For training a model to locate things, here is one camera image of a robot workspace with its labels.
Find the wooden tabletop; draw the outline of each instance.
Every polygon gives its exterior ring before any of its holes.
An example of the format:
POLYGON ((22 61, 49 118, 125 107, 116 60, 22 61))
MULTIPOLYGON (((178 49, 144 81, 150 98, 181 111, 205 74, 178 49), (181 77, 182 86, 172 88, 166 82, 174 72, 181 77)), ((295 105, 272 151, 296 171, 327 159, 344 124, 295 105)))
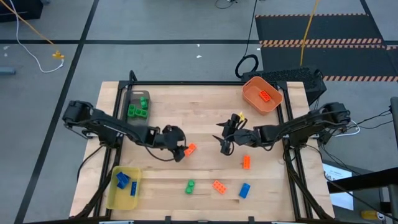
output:
MULTIPOLYGON (((117 82, 103 82, 96 107, 107 114, 113 113, 117 82)), ((294 117, 308 112, 308 103, 302 83, 288 83, 294 117)), ((220 143, 211 135, 221 136, 222 127, 232 113, 243 112, 248 119, 245 128, 265 124, 279 124, 276 111, 265 116, 257 113, 242 98, 241 86, 192 85, 138 85, 133 90, 147 90, 152 108, 149 125, 161 129, 172 124, 181 127, 187 144, 197 149, 181 162, 162 162, 154 159, 140 146, 125 138, 121 166, 142 169, 138 206, 134 210, 112 212, 113 220, 213 220, 294 221, 289 181, 282 159, 282 143, 273 150, 236 146, 231 156, 220 153, 220 143), (242 169, 243 155, 251 156, 251 169, 242 169), (185 194, 188 180, 195 180, 192 195, 185 194), (227 187, 224 195, 211 186, 219 180, 227 187), (246 199, 238 196, 243 183, 251 185, 246 199)), ((287 120, 285 103, 282 102, 287 120)), ((315 140, 308 145, 317 147, 315 140)), ((98 140, 90 139, 85 157, 98 148, 98 140)), ((171 158, 171 152, 151 149, 161 158, 171 158)), ((302 160, 309 191, 325 211, 334 216, 320 155, 310 147, 302 149, 302 160)), ((81 170, 70 215, 82 210, 98 188, 104 150, 91 158, 81 170)), ((302 194, 298 190, 301 216, 305 216, 302 194)), ((108 190, 103 197, 104 214, 108 190)))

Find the blue block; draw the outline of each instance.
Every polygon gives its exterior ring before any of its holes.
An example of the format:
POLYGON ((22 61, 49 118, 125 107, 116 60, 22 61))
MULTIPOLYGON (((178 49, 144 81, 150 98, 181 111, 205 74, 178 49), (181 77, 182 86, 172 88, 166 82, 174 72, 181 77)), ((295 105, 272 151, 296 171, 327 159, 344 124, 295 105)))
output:
POLYGON ((242 198, 246 198, 248 196, 249 190, 250 190, 250 185, 247 183, 243 183, 239 196, 241 196, 242 198))
POLYGON ((120 172, 120 173, 116 174, 116 177, 119 180, 118 187, 120 189, 124 189, 127 186, 127 184, 129 184, 130 177, 128 175, 120 172))
POLYGON ((131 196, 136 196, 136 190, 137 190, 137 182, 133 181, 131 183, 131 196))

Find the yellow bin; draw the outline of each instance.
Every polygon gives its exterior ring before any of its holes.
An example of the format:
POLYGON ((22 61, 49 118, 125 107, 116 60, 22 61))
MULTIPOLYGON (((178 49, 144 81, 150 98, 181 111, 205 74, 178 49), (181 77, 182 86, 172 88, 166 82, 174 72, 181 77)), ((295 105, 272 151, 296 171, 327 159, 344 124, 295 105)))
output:
POLYGON ((117 210, 132 210, 138 203, 138 191, 141 180, 141 170, 137 167, 123 167, 116 166, 112 170, 112 178, 109 186, 108 201, 106 208, 117 210), (116 174, 122 172, 130 177, 130 182, 124 189, 117 187, 118 178, 116 174), (133 181, 137 182, 136 195, 131 196, 131 184, 133 181))

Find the orange lego brick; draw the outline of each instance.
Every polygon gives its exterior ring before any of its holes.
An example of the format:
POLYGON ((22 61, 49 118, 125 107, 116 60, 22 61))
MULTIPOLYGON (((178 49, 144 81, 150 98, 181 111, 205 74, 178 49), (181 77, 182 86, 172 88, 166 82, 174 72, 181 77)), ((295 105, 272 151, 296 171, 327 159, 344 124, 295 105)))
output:
POLYGON ((250 169, 250 156, 243 156, 243 169, 250 169))
POLYGON ((268 93, 264 90, 261 90, 259 95, 260 95, 261 99, 263 99, 265 102, 268 102, 271 99, 271 97, 268 95, 268 93))
POLYGON ((197 148, 197 146, 196 146, 195 144, 191 143, 191 144, 188 146, 188 149, 186 149, 186 150, 184 151, 185 156, 189 156, 191 153, 194 152, 194 150, 195 150, 196 148, 197 148))
POLYGON ((226 187, 220 183, 218 180, 214 181, 213 183, 213 187, 220 193, 220 194, 224 194, 226 191, 226 187))

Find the orange tray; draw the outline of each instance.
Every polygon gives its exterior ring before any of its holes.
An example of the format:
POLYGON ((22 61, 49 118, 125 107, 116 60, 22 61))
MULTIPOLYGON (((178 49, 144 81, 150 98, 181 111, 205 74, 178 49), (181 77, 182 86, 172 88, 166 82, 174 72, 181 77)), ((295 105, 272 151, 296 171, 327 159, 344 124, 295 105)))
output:
POLYGON ((282 94, 261 77, 251 78, 243 85, 242 91, 243 99, 262 115, 274 110, 283 100, 282 94), (262 90, 271 97, 269 101, 265 102, 260 97, 260 91, 262 90))

